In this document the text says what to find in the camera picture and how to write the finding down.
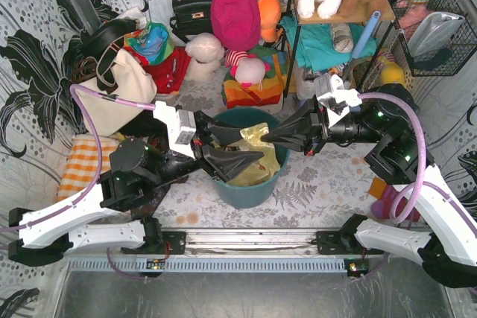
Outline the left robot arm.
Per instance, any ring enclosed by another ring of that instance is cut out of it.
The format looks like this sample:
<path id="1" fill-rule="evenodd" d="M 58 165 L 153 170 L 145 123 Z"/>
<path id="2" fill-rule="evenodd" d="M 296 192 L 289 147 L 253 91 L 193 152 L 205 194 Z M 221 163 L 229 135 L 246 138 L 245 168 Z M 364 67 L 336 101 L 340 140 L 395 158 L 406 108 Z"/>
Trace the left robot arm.
<path id="1" fill-rule="evenodd" d="M 79 193 L 45 209 L 15 208 L 10 226 L 19 238 L 9 243 L 8 258 L 29 267 L 55 263 L 79 249 L 118 247 L 126 254 L 171 252 L 161 225 L 152 217 L 122 224 L 95 220 L 127 212 L 150 202 L 155 191 L 204 170 L 229 182 L 261 159 L 261 151 L 229 151 L 241 141 L 241 130 L 209 117 L 157 104 L 153 117 L 167 127 L 168 149 L 161 151 L 140 139 L 126 139 L 110 154 L 110 169 Z"/>

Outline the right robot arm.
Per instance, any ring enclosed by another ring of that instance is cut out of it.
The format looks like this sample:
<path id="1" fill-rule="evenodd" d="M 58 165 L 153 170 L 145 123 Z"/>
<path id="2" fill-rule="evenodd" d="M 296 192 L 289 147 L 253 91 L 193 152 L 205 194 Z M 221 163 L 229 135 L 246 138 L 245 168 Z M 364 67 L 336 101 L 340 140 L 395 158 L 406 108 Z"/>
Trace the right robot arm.
<path id="1" fill-rule="evenodd" d="M 476 286 L 476 221 L 427 152 L 414 100 L 403 86 L 328 92 L 262 139 L 307 156 L 327 143 L 371 143 L 366 163 L 397 195 L 384 220 L 352 215 L 338 232 L 342 247 L 406 258 L 445 287 Z"/>

